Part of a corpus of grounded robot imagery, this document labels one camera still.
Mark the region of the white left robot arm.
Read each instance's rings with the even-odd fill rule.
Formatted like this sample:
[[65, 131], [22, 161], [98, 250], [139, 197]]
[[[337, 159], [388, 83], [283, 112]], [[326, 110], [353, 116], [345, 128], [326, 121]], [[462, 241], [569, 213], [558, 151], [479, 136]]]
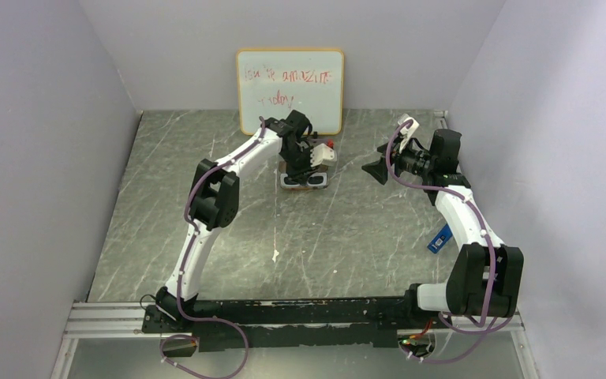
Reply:
[[220, 159], [199, 162], [183, 212], [188, 224], [185, 243], [176, 269], [155, 295], [155, 307], [172, 330], [182, 332], [193, 323], [202, 271], [214, 241], [238, 213], [241, 180], [280, 156], [286, 180], [306, 187], [319, 170], [312, 163], [311, 136], [307, 116], [291, 111], [284, 119], [262, 118], [257, 132], [235, 150]]

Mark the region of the white frame sunglasses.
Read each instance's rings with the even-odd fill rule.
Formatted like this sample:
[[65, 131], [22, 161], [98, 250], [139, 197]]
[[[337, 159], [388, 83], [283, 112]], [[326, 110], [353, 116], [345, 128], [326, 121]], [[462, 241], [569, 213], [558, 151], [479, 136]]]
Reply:
[[285, 190], [317, 190], [328, 187], [328, 178], [325, 173], [315, 173], [298, 181], [287, 174], [281, 174], [279, 185]]

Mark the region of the plaid glasses case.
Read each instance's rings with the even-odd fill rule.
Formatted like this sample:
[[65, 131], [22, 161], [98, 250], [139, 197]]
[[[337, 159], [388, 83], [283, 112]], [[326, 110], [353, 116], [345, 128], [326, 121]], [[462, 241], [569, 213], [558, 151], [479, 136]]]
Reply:
[[315, 173], [325, 173], [327, 175], [327, 178], [328, 178], [328, 173], [327, 173], [328, 169], [329, 169], [329, 166], [318, 166], [318, 167], [314, 167], [312, 171], [305, 172], [303, 174], [289, 175], [288, 172], [287, 172], [287, 164], [286, 164], [286, 162], [283, 161], [283, 160], [281, 160], [281, 161], [279, 161], [279, 164], [278, 164], [278, 177], [280, 179], [280, 175], [281, 174], [287, 174], [293, 180], [300, 181], [301, 178], [307, 178], [308, 176], [310, 176], [312, 174], [315, 174]]

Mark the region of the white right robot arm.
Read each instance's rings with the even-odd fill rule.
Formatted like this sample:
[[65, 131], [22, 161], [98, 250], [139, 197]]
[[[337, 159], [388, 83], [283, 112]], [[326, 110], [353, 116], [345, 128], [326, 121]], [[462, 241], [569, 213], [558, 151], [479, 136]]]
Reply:
[[378, 147], [380, 158], [362, 166], [378, 183], [401, 174], [421, 178], [420, 189], [443, 216], [458, 247], [451, 273], [442, 283], [417, 284], [416, 298], [402, 306], [403, 320], [419, 328], [432, 312], [473, 318], [483, 326], [489, 318], [514, 315], [524, 256], [508, 246], [490, 228], [473, 200], [466, 177], [458, 170], [462, 135], [438, 129], [429, 148], [398, 135]]

